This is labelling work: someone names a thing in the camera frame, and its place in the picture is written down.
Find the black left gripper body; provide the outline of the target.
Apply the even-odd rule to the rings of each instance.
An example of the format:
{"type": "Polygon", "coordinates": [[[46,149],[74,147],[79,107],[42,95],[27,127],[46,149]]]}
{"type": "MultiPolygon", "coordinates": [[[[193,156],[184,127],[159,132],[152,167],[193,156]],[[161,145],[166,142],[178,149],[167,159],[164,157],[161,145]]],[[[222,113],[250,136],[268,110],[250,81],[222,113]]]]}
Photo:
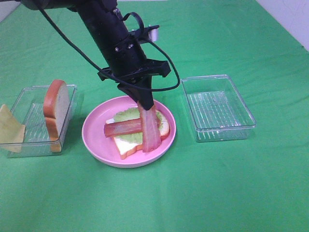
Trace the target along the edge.
{"type": "Polygon", "coordinates": [[[166,77],[170,73],[167,61],[148,59],[139,40],[127,31],[100,33],[97,46],[108,64],[98,72],[102,81],[112,79],[125,87],[151,87],[152,76],[166,77]]]}

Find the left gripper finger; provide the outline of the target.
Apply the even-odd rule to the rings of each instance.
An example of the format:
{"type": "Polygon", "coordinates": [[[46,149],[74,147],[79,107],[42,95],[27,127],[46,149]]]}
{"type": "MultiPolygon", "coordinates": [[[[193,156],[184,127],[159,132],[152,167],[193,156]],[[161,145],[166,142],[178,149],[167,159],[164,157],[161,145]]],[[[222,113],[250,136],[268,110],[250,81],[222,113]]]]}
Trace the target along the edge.
{"type": "Polygon", "coordinates": [[[136,83],[136,86],[140,87],[137,89],[138,95],[137,99],[138,102],[142,105],[142,107],[145,110],[150,110],[152,106],[154,105],[153,102],[153,95],[152,95],[152,77],[146,76],[142,77],[141,80],[139,80],[136,83]]]}
{"type": "Polygon", "coordinates": [[[143,94],[145,93],[145,91],[142,90],[137,83],[131,84],[132,87],[125,84],[118,84],[117,87],[119,90],[127,94],[131,99],[133,99],[136,103],[139,103],[144,108],[143,94]]]}

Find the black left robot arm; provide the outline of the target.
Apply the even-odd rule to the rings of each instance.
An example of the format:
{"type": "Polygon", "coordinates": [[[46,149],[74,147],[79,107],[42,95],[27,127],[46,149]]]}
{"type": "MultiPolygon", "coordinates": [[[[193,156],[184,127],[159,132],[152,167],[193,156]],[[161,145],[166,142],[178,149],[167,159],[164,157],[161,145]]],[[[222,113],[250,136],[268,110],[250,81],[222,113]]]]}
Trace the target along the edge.
{"type": "Polygon", "coordinates": [[[100,79],[117,82],[118,89],[145,110],[153,106],[152,76],[166,77],[170,67],[167,61],[148,59],[140,45],[157,40],[158,25],[145,27],[135,12],[122,16],[115,0],[23,0],[22,4],[44,16],[46,9],[77,12],[108,64],[98,69],[100,79]]]}

